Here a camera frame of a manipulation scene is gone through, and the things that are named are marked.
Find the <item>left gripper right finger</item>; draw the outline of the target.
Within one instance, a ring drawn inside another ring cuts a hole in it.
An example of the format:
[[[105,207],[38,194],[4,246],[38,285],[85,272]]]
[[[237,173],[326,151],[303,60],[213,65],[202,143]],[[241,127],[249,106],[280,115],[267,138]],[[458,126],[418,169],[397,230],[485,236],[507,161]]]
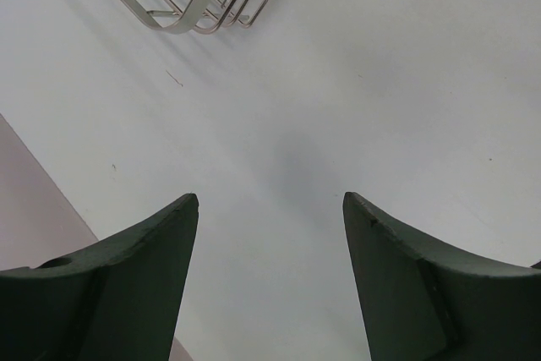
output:
[[[539,265],[459,249],[354,192],[342,209],[372,359],[539,359]]]

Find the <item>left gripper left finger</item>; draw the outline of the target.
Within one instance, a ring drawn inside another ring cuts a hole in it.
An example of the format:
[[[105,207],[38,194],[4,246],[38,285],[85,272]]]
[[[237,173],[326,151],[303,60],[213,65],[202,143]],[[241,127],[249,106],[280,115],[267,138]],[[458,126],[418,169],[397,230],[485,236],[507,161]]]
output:
[[[2,359],[168,359],[198,218],[185,194],[86,248],[3,271]]]

